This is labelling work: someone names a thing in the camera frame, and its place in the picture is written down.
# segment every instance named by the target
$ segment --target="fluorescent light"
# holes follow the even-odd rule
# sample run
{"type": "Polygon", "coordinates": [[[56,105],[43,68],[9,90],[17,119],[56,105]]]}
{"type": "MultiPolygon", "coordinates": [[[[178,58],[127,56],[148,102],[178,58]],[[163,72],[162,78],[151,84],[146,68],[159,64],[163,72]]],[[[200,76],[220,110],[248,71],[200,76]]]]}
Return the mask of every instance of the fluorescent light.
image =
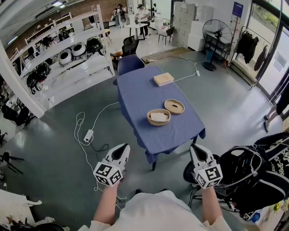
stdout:
{"type": "Polygon", "coordinates": [[[62,3],[59,2],[59,1],[56,1],[56,2],[52,3],[52,5],[53,5],[53,6],[60,6],[60,5],[62,5],[62,3]]]}
{"type": "Polygon", "coordinates": [[[7,45],[10,44],[10,43],[12,43],[16,38],[18,38],[18,35],[17,35],[15,38],[11,39],[11,40],[7,43],[7,45]]]}

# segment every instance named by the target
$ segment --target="power plug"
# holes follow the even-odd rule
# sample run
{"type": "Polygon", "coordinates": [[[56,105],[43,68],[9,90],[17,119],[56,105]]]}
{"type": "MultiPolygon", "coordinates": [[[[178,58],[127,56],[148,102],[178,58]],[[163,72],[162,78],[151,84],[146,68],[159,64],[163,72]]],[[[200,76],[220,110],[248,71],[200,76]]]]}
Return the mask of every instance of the power plug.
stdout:
{"type": "Polygon", "coordinates": [[[85,142],[91,141],[92,136],[93,136],[93,131],[89,129],[87,131],[87,134],[85,135],[84,141],[85,142]]]}

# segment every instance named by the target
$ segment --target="ceiling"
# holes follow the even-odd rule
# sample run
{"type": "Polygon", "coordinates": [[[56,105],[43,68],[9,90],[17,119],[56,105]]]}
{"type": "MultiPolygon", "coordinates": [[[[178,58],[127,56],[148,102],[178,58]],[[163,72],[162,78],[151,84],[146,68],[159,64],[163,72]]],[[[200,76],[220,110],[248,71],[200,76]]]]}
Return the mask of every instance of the ceiling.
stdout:
{"type": "MultiPolygon", "coordinates": [[[[27,0],[26,4],[23,3],[24,0],[6,0],[0,8],[8,2],[6,5],[7,8],[0,13],[0,22],[6,19],[5,23],[0,29],[0,39],[4,47],[6,47],[7,43],[13,39],[16,35],[20,35],[30,26],[35,24],[38,20],[36,16],[41,14],[42,12],[53,9],[57,10],[57,7],[52,6],[51,4],[56,0],[27,0]]],[[[75,0],[59,0],[62,3],[76,3],[78,1],[75,0]]]]}

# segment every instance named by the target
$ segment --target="shirt sleeve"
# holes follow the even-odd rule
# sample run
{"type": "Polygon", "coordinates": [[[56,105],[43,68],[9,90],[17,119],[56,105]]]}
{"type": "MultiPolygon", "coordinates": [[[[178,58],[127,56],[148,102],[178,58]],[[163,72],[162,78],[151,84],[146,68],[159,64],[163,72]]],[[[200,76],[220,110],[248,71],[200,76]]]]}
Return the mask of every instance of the shirt sleeve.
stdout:
{"type": "Polygon", "coordinates": [[[88,228],[87,226],[82,226],[78,231],[103,231],[109,227],[110,225],[108,224],[104,224],[97,221],[91,221],[90,228],[88,228]]]}
{"type": "Polygon", "coordinates": [[[232,231],[223,216],[219,216],[211,226],[208,221],[205,221],[203,224],[212,231],[232,231]]]}

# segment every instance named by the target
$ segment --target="blue tablecloth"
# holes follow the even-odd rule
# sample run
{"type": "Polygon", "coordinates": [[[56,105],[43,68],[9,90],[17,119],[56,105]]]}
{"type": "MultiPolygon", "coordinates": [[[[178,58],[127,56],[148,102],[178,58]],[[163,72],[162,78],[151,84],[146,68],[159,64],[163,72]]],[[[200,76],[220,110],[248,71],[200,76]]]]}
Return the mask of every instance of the blue tablecloth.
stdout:
{"type": "Polygon", "coordinates": [[[159,87],[153,77],[162,74],[157,67],[141,68],[117,77],[118,100],[121,112],[134,129],[137,143],[146,149],[149,163],[156,162],[158,154],[171,153],[181,144],[197,135],[205,137],[205,126],[186,96],[175,83],[159,87]],[[147,113],[164,108],[167,99],[175,99],[185,106],[184,113],[171,114],[164,126],[153,126],[147,113]]]}

